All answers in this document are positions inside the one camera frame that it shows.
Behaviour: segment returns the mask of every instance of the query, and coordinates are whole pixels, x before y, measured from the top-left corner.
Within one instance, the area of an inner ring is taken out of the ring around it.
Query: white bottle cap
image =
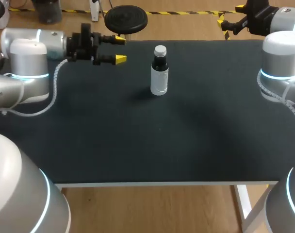
[[[158,45],[155,47],[154,54],[157,57],[165,57],[167,55],[167,49],[164,45]]]

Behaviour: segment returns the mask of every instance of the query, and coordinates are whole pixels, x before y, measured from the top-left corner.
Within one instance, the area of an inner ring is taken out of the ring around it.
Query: cable
[[[54,105],[54,103],[57,99],[57,78],[58,78],[59,70],[67,62],[68,62],[68,60],[64,59],[61,63],[59,63],[59,65],[55,69],[54,78],[53,78],[53,95],[52,95],[52,99],[51,99],[50,104],[46,108],[44,108],[43,110],[41,110],[37,113],[30,113],[30,114],[29,113],[21,113],[16,110],[13,110],[11,108],[0,108],[0,112],[2,112],[3,115],[6,115],[8,112],[10,112],[10,113],[18,115],[20,117],[32,117],[32,116],[35,117],[35,116],[38,116],[38,115],[43,114],[46,111],[48,111]]]
[[[104,18],[104,12],[103,12],[103,8],[102,8],[102,3],[101,3],[100,0],[98,0],[98,3],[99,3],[99,7],[100,7],[100,10],[101,10],[102,16]]]
[[[12,0],[10,0],[10,7],[11,7],[11,8],[20,8],[20,7],[23,7],[23,6],[25,6],[25,5],[27,4],[27,1],[28,1],[28,0],[25,0],[25,3],[22,4],[21,6],[13,7],[13,6],[11,6],[11,2],[12,2]]]
[[[290,111],[291,111],[291,112],[294,114],[294,116],[295,116],[295,108],[290,104],[290,102],[289,102],[288,100],[283,99],[283,97],[280,97],[279,95],[277,95],[277,94],[271,92],[270,90],[268,90],[266,87],[263,86],[263,84],[262,84],[262,82],[261,82],[261,74],[262,74],[261,71],[259,71],[259,73],[258,73],[258,77],[257,77],[257,82],[258,82],[258,85],[260,86],[261,90],[262,90],[263,92],[265,92],[266,94],[270,95],[271,97],[274,97],[274,98],[277,99],[279,102],[283,103],[285,106],[287,106],[287,107],[290,109]],[[292,84],[293,84],[294,82],[291,82],[291,83],[287,86],[287,88],[284,90],[284,92],[283,92],[283,96],[284,96],[284,97],[286,97],[286,94],[288,93],[290,87],[292,86]]]

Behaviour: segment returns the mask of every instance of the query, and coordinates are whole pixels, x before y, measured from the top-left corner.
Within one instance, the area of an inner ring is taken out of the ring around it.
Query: dark liquid
[[[154,70],[159,71],[159,72],[168,70],[166,56],[165,57],[154,56],[154,61],[152,62],[152,67]]]

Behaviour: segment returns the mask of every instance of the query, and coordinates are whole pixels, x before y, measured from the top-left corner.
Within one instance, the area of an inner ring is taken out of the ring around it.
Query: black container
[[[32,3],[38,13],[40,23],[54,24],[61,22],[60,0],[32,0]]]

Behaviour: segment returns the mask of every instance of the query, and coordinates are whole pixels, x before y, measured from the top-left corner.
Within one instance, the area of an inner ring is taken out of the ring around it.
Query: white cable
[[[59,65],[55,69],[54,78],[53,78],[53,95],[52,95],[52,99],[51,99],[50,104],[46,108],[44,108],[43,110],[41,110],[37,113],[21,113],[16,110],[13,110],[11,108],[0,108],[0,112],[2,112],[3,115],[6,115],[7,112],[10,112],[10,113],[18,115],[20,117],[32,117],[32,116],[35,117],[35,116],[38,116],[38,115],[43,114],[44,112],[48,111],[54,105],[54,103],[57,99],[57,78],[58,78],[59,70],[67,62],[68,62],[68,60],[64,59],[61,63],[59,63]]]
[[[282,97],[280,97],[279,95],[271,92],[270,90],[268,90],[266,87],[263,86],[263,84],[261,82],[261,74],[262,73],[260,71],[259,74],[258,74],[258,77],[257,77],[257,82],[258,82],[258,85],[260,86],[261,90],[263,92],[265,92],[266,94],[268,94],[268,95],[274,97],[275,99],[279,100],[279,102],[283,103],[285,106],[287,106],[295,116],[295,108],[290,104],[290,102],[288,100],[284,100]],[[284,97],[286,97],[286,94],[287,94],[286,90],[283,92]]]

